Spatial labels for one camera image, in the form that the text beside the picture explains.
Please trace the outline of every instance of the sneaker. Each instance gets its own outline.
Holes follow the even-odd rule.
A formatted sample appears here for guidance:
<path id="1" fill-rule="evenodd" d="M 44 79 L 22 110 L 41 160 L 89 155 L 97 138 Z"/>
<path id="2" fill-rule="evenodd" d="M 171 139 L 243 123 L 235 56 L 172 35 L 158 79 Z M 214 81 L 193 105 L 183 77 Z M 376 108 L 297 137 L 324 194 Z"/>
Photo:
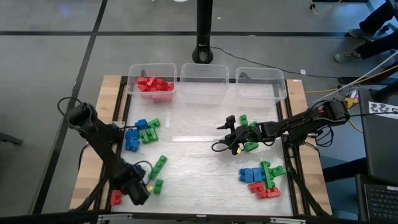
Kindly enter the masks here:
<path id="1" fill-rule="evenodd" d="M 371 40 L 373 38 L 373 34 L 369 34 L 361 29 L 349 29 L 348 34 L 352 37 L 363 38 L 366 40 Z"/>
<path id="2" fill-rule="evenodd" d="M 335 55 L 335 60 L 339 63 L 352 62 L 352 61 L 358 60 L 360 58 L 361 58 L 361 55 L 359 53 L 357 53 L 355 50 L 351 53 Z"/>

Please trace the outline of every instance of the plastic container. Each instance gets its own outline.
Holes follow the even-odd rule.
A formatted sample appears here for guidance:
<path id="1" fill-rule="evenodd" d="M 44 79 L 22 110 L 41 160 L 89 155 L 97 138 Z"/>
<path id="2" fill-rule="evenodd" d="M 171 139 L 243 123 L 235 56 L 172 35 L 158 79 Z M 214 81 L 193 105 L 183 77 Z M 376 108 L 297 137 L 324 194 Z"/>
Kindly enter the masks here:
<path id="1" fill-rule="evenodd" d="M 225 65 L 186 63 L 181 67 L 180 86 L 185 102 L 220 103 L 228 91 L 229 70 Z"/>
<path id="2" fill-rule="evenodd" d="M 284 73 L 279 69 L 238 68 L 235 77 L 239 106 L 274 106 L 286 98 Z"/>
<path id="3" fill-rule="evenodd" d="M 161 78 L 172 84 L 172 90 L 141 91 L 138 87 L 139 77 Z M 131 65 L 127 79 L 127 92 L 143 99 L 152 100 L 154 103 L 170 102 L 173 99 L 177 84 L 177 66 L 173 63 L 147 63 Z"/>

